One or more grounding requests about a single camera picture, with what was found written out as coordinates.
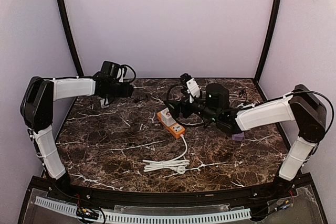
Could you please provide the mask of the white cube adapter with sticker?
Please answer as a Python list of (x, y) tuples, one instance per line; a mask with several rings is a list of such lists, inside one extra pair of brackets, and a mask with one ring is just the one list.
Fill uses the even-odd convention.
[(162, 123), (167, 127), (170, 127), (176, 123), (176, 121), (172, 118), (168, 108), (165, 108), (160, 112), (160, 117)]

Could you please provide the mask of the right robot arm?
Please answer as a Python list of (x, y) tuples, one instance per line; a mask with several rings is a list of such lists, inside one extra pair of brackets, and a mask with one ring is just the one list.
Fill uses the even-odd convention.
[(180, 100), (165, 100), (174, 120), (179, 116), (188, 118), (196, 114), (203, 119), (199, 125), (210, 124), (230, 135), (240, 134), (253, 128), (284, 121), (295, 121), (299, 133), (282, 162), (278, 177), (292, 181), (302, 165), (312, 155), (330, 129), (325, 105), (317, 98), (319, 93), (297, 85), (292, 92), (259, 104), (248, 104), (233, 108), (230, 106), (229, 90), (219, 83), (206, 86), (205, 96), (199, 87), (182, 86), (184, 97)]

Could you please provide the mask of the black front rail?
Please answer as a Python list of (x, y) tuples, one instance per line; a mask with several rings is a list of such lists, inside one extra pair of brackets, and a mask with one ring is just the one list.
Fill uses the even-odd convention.
[[(310, 185), (311, 190), (316, 187), (310, 173), (301, 174), (294, 182), (294, 195), (298, 195), (299, 188)], [(33, 189), (42, 190), (47, 196), (56, 199), (76, 203), (76, 200), (69, 199), (62, 195), (58, 190), (52, 189), (49, 193), (51, 183), (47, 179), (33, 176), (26, 190), (22, 209), (27, 207), (29, 199), (33, 194)], [(207, 205), (230, 204), (231, 207), (245, 206), (258, 207), (265, 205), (271, 199), (277, 199), (280, 196), (273, 195), (271, 198), (272, 183), (266, 183), (244, 188), (226, 189), (217, 191), (202, 191), (194, 193), (132, 193), (127, 191), (114, 191), (107, 189), (96, 189), (70, 185), (80, 195), (83, 201), (88, 200), (91, 203), (102, 208), (120, 206), (144, 206), (144, 207), (194, 207)]]

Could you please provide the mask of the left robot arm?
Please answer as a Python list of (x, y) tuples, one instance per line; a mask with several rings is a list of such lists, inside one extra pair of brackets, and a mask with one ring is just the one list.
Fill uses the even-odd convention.
[(46, 173), (54, 180), (67, 176), (53, 136), (54, 102), (80, 96), (129, 98), (134, 86), (100, 74), (94, 77), (41, 78), (32, 77), (20, 105), (20, 113), (28, 127), (37, 157)]

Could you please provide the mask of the left black frame post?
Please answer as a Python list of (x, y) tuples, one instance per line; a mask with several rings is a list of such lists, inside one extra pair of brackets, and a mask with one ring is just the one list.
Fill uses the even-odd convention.
[(73, 35), (72, 35), (70, 22), (69, 22), (67, 10), (66, 10), (65, 0), (57, 0), (57, 5), (58, 5), (59, 14), (60, 14), (63, 30), (64, 30), (64, 33), (65, 33), (66, 41), (67, 41), (68, 48), (69, 48), (69, 51), (70, 51), (72, 63), (75, 67), (77, 75), (80, 76), (80, 77), (83, 77), (84, 76), (84, 71), (83, 71), (82, 65), (80, 63), (80, 59), (79, 59), (78, 52), (77, 52), (77, 49), (76, 49), (75, 41), (74, 41), (74, 38), (73, 38)]

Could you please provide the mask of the purple power strip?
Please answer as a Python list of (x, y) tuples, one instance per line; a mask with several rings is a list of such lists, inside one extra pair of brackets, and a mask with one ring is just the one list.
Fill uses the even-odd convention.
[(244, 139), (245, 139), (244, 132), (232, 135), (233, 141), (243, 141)]

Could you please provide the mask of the white USB charger with cable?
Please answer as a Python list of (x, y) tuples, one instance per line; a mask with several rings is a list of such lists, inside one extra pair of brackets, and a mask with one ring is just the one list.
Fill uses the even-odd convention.
[(101, 105), (101, 108), (102, 109), (106, 109), (109, 107), (110, 103), (109, 103), (109, 100), (108, 98), (103, 98), (100, 100), (100, 105)]

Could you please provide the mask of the orange power strip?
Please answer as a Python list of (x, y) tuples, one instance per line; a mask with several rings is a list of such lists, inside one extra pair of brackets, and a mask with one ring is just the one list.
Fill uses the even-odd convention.
[(161, 121), (160, 112), (157, 113), (157, 118), (159, 122), (163, 125), (163, 127), (168, 130), (168, 132), (172, 134), (176, 139), (181, 138), (181, 136), (185, 134), (185, 128), (177, 122), (170, 127), (165, 126)]

